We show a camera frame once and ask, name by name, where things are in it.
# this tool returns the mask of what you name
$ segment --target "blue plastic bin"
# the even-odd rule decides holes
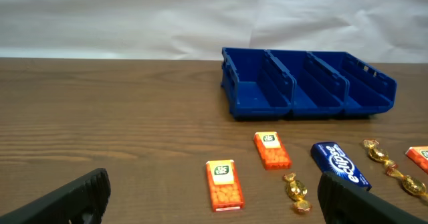
[[[394,106],[397,82],[346,52],[313,51],[349,81],[346,115],[378,114]]]
[[[293,116],[332,116],[344,109],[349,82],[307,51],[268,50],[296,79]]]
[[[292,109],[295,79],[264,49],[225,47],[224,87],[235,118],[281,118]]]

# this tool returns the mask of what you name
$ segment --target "white backdrop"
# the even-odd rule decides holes
[[[0,56],[220,60],[221,47],[428,62],[428,0],[0,0]]]

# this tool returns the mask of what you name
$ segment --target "candy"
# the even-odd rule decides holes
[[[428,146],[410,147],[406,155],[428,174]]]
[[[299,213],[307,213],[312,208],[312,205],[309,201],[305,200],[304,197],[308,194],[307,188],[303,185],[302,182],[296,180],[296,174],[291,173],[284,175],[284,180],[287,182],[286,190],[289,198],[293,199],[294,209]]]
[[[321,171],[331,171],[342,179],[370,190],[372,186],[355,164],[335,142],[321,142],[312,146],[310,153]]]
[[[374,161],[383,163],[387,175],[399,179],[406,192],[417,197],[428,197],[425,184],[409,175],[401,174],[401,172],[397,170],[398,165],[389,159],[388,152],[379,148],[379,142],[377,140],[365,139],[362,141],[362,144],[368,149],[368,157]]]
[[[256,132],[254,143],[266,170],[291,167],[292,162],[277,132]]]
[[[243,208],[241,185],[233,160],[208,161],[207,178],[213,211]]]

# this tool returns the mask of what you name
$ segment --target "gold candy wrapper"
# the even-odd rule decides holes
[[[377,140],[365,139],[362,141],[362,144],[368,149],[368,157],[376,162],[383,163],[386,174],[399,179],[406,192],[417,197],[428,197],[425,184],[409,175],[401,174],[397,170],[398,165],[389,159],[388,152],[379,148]]]
[[[284,175],[284,180],[286,182],[288,196],[295,201],[293,208],[299,213],[309,212],[312,205],[309,201],[304,200],[304,197],[308,193],[305,185],[299,180],[296,180],[295,173]]]

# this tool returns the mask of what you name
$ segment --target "brown wooden surface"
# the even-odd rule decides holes
[[[104,167],[112,196],[103,223],[324,223],[315,142],[333,140],[371,193],[428,221],[358,143],[377,138],[400,170],[428,183],[404,152],[428,145],[428,65],[375,64],[399,83],[395,107],[365,120],[236,122],[220,62],[0,60],[0,215]],[[265,171],[252,138],[277,131],[307,185],[313,211],[290,210],[281,177]],[[236,162],[246,207],[212,213],[204,164]]]

